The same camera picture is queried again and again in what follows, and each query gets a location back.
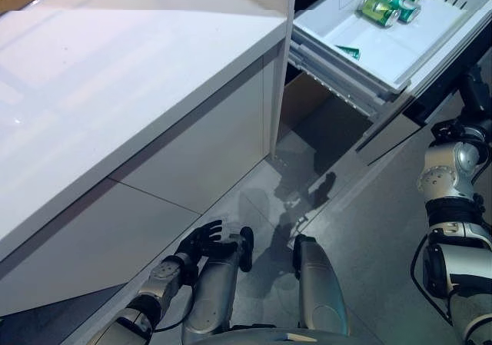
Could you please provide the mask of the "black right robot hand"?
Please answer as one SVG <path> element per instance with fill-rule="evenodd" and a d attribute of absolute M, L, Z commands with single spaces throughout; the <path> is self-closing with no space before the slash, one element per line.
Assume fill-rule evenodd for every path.
<path fill-rule="evenodd" d="M 472 66 L 461 75 L 459 92 L 466 112 L 491 113 L 490 89 L 483 81 L 478 65 Z"/>

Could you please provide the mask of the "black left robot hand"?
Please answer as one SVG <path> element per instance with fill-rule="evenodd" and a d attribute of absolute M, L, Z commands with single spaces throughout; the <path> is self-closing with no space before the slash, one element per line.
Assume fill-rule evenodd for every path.
<path fill-rule="evenodd" d="M 222 220 L 195 228 L 179 245 L 175 256 L 186 264 L 197 265 L 202 257 L 225 258 L 238 249 L 238 243 L 222 242 Z"/>

